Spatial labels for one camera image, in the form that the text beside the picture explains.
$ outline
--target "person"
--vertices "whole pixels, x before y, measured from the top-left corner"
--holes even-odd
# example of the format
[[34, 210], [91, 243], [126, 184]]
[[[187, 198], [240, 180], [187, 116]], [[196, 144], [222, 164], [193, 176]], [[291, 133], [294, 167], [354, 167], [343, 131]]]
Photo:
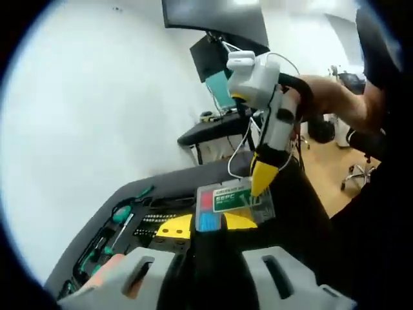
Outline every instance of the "person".
[[[389, 147], [371, 182], [331, 219], [351, 270], [353, 298], [359, 305], [378, 309], [390, 302], [390, 277], [400, 264], [396, 253], [402, 216], [389, 177], [390, 152], [394, 150], [391, 143], [397, 134], [391, 117], [398, 111], [394, 105], [403, 89], [403, 59], [397, 42], [386, 34], [372, 12], [359, 9], [356, 24], [367, 78], [364, 94], [357, 96], [328, 78], [300, 76], [314, 93], [313, 103], [302, 108], [305, 113], [335, 113], [360, 132], [385, 133]], [[300, 101], [295, 90], [288, 94]]]

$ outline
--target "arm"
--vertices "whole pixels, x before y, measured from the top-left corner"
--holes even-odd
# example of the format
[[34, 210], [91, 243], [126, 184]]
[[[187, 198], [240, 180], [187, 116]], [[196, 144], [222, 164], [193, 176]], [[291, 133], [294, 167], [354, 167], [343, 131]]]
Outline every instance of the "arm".
[[[307, 114], [335, 113], [357, 131], [378, 132], [385, 114], [384, 93], [367, 81], [364, 94], [355, 95], [343, 85], [325, 77], [300, 76], [314, 93], [311, 107], [304, 107]], [[299, 100], [295, 90], [288, 91]]]

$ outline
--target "desk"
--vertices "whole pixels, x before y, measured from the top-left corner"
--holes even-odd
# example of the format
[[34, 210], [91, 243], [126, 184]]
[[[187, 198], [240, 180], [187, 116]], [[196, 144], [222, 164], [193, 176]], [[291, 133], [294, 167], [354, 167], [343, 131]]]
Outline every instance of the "desk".
[[[177, 142], [180, 146], [184, 147], [191, 147], [195, 145], [198, 163], [202, 165], [203, 160], [199, 149], [199, 144], [227, 136], [236, 136], [239, 134], [244, 136], [248, 128], [250, 116], [250, 112], [247, 112], [245, 118], [241, 118], [238, 113], [232, 113], [224, 115], [223, 119], [218, 121], [198, 123], [179, 137]], [[254, 119], [258, 124], [261, 123], [260, 117], [256, 117]]]
[[[234, 157], [232, 170], [248, 175], [251, 152]], [[135, 196], [154, 185], [153, 197], [195, 194], [200, 186], [232, 179], [227, 173], [227, 160], [221, 160], [191, 169], [175, 171], [161, 176], [134, 181], [116, 191], [82, 228], [67, 247], [46, 281], [46, 288], [56, 298], [65, 280], [71, 278], [76, 260], [90, 240], [110, 217], [112, 208], [120, 201]], [[282, 170], [270, 186], [274, 199], [276, 218], [267, 221], [256, 232], [229, 232], [228, 239], [237, 244], [240, 251], [281, 245], [290, 254], [309, 266], [320, 283], [330, 284], [343, 290], [345, 268], [332, 235], [330, 220], [303, 171], [295, 160]], [[146, 214], [144, 208], [134, 210], [134, 221]], [[136, 227], [130, 224], [124, 235], [132, 235]]]

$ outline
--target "green label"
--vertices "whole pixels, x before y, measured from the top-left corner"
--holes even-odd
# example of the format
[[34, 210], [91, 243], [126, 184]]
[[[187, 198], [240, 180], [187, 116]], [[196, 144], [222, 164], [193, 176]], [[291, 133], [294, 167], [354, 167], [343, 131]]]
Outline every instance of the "green label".
[[252, 197], [251, 188], [246, 186], [218, 189], [213, 193], [214, 212], [253, 207], [261, 204], [260, 197]]

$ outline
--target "chair base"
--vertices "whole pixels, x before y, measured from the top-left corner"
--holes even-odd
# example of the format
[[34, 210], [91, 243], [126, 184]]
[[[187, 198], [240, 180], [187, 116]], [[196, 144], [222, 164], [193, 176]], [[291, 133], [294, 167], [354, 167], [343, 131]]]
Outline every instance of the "chair base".
[[372, 172], [375, 171], [375, 166], [369, 167], [369, 162], [366, 163], [365, 168], [362, 168], [359, 165], [352, 165], [348, 168], [349, 175], [341, 182], [340, 189], [343, 191], [346, 188], [346, 183], [348, 180], [354, 179], [363, 179], [363, 186], [370, 182]]

